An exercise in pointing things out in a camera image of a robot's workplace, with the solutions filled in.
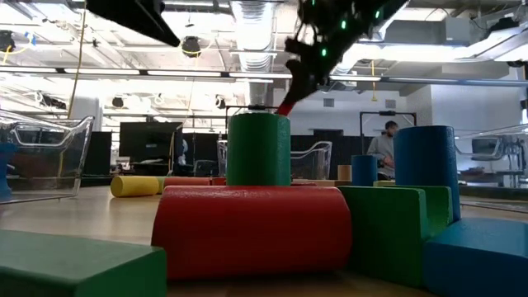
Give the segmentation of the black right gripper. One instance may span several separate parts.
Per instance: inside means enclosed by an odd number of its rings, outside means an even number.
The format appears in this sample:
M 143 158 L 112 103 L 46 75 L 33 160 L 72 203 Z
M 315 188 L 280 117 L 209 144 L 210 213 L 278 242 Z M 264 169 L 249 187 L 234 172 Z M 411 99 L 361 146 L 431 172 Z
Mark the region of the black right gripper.
M 288 37 L 285 52 L 296 55 L 297 59 L 289 59 L 285 64 L 292 80 L 283 101 L 296 104 L 316 92 L 318 85 L 329 80 L 330 73 L 342 61 L 346 51 L 347 30 L 321 35 L 321 40 L 315 38 L 312 44 Z

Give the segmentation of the red cylinder block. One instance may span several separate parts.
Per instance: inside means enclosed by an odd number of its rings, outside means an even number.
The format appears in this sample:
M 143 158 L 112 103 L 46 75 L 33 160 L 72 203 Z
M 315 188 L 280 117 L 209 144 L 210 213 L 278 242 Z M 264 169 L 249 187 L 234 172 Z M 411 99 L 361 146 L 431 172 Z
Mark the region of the red cylinder block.
M 166 177 L 163 186 L 210 186 L 208 177 Z
M 170 280 L 333 271 L 347 263 L 352 223 L 336 187 L 168 186 L 151 244 Z

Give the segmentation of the large green block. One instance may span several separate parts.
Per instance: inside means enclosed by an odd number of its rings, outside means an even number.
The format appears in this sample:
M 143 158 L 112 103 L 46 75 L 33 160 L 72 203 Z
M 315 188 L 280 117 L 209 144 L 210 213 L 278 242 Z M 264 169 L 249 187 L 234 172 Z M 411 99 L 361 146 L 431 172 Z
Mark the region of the large green block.
M 448 186 L 341 186 L 351 214 L 348 270 L 422 287 L 425 242 L 454 222 Z

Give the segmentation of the blue arch block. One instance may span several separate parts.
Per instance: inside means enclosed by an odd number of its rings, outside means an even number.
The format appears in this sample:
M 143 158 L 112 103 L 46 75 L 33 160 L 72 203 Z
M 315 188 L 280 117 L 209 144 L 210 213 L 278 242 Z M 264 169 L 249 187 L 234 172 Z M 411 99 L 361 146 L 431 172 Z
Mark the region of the blue arch block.
M 7 165 L 16 152 L 17 146 L 11 143 L 0 143 L 0 200 L 11 195 L 7 184 Z

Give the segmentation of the clear plastic bin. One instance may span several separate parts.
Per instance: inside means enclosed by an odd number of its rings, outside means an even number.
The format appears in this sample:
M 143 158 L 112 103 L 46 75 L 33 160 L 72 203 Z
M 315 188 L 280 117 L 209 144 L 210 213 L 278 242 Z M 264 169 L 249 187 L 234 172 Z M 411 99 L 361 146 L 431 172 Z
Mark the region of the clear plastic bin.
M 332 144 L 320 141 L 305 151 L 288 145 L 218 142 L 219 170 L 230 186 L 289 186 L 294 179 L 326 180 Z
M 455 133 L 460 194 L 528 200 L 528 124 Z
M 17 146 L 7 165 L 12 192 L 0 205 L 78 194 L 94 118 L 42 120 L 0 110 L 0 143 Z

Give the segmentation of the person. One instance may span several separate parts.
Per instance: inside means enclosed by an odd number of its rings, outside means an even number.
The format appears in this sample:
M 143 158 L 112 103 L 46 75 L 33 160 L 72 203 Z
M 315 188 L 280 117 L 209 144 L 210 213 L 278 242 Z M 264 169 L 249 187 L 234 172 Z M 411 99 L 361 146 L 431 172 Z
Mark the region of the person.
M 370 141 L 367 154 L 376 158 L 378 179 L 394 179 L 394 136 L 398 132 L 398 124 L 395 121 L 385 123 L 384 132 Z

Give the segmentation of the long ceiling light strip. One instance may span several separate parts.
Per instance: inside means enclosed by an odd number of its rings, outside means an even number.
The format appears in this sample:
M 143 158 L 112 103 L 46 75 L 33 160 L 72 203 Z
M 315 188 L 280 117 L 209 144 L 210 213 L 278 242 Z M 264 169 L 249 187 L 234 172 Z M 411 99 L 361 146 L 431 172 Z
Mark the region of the long ceiling light strip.
M 39 74 L 45 76 L 75 75 L 94 78 L 174 77 L 174 78 L 249 78 L 290 79 L 289 73 L 219 72 L 198 70 L 147 70 L 120 68 L 46 68 L 25 66 L 0 66 L 0 73 Z

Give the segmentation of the black ceiling speaker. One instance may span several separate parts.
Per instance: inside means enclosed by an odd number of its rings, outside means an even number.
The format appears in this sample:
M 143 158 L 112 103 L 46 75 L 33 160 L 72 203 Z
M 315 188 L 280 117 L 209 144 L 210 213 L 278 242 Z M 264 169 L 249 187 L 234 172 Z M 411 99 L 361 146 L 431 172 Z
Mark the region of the black ceiling speaker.
M 201 55 L 199 38 L 193 35 L 186 36 L 181 44 L 181 51 L 188 58 L 198 58 Z

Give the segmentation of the yellow cylinder block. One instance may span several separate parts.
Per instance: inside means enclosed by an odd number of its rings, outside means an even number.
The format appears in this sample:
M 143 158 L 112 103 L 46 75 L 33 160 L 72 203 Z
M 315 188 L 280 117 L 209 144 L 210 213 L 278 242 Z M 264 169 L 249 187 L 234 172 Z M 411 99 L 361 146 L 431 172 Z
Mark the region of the yellow cylinder block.
M 158 193 L 156 177 L 116 176 L 111 181 L 111 194 L 117 198 L 154 196 Z

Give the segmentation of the blue plank block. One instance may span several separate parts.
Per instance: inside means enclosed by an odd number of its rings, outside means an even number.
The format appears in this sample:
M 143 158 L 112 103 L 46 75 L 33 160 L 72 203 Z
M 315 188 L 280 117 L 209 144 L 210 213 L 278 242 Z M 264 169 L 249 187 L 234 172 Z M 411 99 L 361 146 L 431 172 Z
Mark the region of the blue plank block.
M 528 224 L 461 219 L 426 241 L 422 277 L 442 297 L 528 297 Z

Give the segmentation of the green plank block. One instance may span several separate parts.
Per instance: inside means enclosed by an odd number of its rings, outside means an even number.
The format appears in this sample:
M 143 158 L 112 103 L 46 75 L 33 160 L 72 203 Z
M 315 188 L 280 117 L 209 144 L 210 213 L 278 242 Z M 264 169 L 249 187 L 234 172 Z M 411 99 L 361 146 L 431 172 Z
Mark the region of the green plank block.
M 166 297 L 159 247 L 0 230 L 0 297 Z

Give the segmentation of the silver ceiling air duct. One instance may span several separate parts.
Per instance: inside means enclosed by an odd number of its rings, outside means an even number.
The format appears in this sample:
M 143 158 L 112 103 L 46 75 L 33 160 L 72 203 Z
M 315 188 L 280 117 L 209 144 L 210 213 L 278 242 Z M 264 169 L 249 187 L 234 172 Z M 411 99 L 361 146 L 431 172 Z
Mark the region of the silver ceiling air duct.
M 244 72 L 271 71 L 273 16 L 276 5 L 263 1 L 231 1 L 240 67 Z

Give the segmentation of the black metal stand frame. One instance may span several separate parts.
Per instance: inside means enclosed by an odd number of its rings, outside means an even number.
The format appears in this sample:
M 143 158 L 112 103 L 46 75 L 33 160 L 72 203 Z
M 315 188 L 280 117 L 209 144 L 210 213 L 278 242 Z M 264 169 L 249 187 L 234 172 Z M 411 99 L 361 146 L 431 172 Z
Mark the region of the black metal stand frame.
M 412 126 L 417 126 L 417 113 L 416 112 L 398 112 L 398 111 L 360 111 L 360 140 L 361 147 L 364 149 L 365 146 L 365 135 L 363 132 L 363 116 L 364 115 L 378 115 L 378 116 L 402 116 Z M 412 122 L 406 118 L 406 116 L 412 117 Z

